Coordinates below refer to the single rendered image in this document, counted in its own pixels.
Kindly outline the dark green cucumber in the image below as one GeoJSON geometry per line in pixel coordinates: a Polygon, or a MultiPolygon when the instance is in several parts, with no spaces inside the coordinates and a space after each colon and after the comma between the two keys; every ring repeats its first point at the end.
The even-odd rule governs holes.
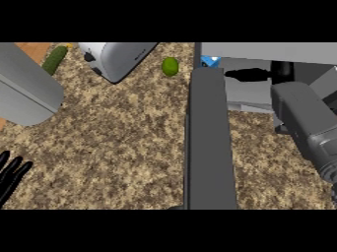
{"type": "Polygon", "coordinates": [[[68,52],[68,47],[64,45],[60,45],[45,59],[42,68],[46,70],[46,72],[51,75],[55,74],[58,66],[65,58],[67,52],[68,52]]]}

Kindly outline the blue milk carton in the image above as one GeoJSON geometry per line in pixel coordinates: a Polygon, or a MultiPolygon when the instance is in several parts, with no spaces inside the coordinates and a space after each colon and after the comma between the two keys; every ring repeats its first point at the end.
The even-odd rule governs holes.
{"type": "Polygon", "coordinates": [[[219,57],[203,55],[203,56],[202,56],[202,65],[203,65],[205,67],[216,68],[216,67],[218,67],[218,64],[219,64],[219,60],[221,60],[219,57]]]}

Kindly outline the grey microwave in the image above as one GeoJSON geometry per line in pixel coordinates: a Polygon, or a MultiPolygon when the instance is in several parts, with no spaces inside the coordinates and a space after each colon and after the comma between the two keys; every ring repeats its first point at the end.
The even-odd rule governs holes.
{"type": "Polygon", "coordinates": [[[225,71],[271,69],[273,61],[295,63],[295,80],[307,83],[337,111],[337,42],[197,42],[196,63],[202,56],[219,57],[225,71]]]}

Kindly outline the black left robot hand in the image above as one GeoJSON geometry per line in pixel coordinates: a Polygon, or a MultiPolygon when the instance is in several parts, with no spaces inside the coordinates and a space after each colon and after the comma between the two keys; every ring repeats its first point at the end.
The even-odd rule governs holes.
{"type": "Polygon", "coordinates": [[[31,170],[34,163],[24,162],[23,157],[15,157],[9,160],[11,152],[5,151],[0,154],[0,209],[3,208],[24,176],[31,170]]]}

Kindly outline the green lime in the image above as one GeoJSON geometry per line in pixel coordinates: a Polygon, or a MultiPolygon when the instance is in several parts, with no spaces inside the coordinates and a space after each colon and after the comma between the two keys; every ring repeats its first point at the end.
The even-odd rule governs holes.
{"type": "Polygon", "coordinates": [[[179,73],[179,62],[175,57],[168,57],[163,60],[162,70],[166,76],[172,77],[179,73]]]}

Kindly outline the grey and white toaster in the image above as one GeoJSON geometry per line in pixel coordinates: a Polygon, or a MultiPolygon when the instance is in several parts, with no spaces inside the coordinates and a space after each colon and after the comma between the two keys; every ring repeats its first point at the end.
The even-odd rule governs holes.
{"type": "Polygon", "coordinates": [[[80,42],[79,46],[95,73],[117,84],[156,48],[157,42],[80,42]]]}

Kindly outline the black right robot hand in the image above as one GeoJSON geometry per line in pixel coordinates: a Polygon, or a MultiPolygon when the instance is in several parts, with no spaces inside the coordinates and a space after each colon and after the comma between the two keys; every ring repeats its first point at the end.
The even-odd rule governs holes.
{"type": "Polygon", "coordinates": [[[261,68],[230,70],[225,72],[225,76],[240,82],[264,82],[271,80],[274,85],[292,82],[295,80],[295,63],[273,61],[270,70],[261,68]]]}

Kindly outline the large rounded grey appliance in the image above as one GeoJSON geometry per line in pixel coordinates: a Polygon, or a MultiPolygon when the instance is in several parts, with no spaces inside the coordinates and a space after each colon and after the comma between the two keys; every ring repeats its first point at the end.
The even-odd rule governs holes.
{"type": "Polygon", "coordinates": [[[64,87],[14,42],[0,42],[0,117],[33,126],[58,112],[64,87]]]}

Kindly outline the dark grey microwave door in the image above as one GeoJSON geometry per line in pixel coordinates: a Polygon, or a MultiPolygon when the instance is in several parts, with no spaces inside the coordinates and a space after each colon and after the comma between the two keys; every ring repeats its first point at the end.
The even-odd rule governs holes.
{"type": "Polygon", "coordinates": [[[185,124],[185,210],[236,210],[236,182],[224,71],[202,66],[196,43],[185,124]]]}

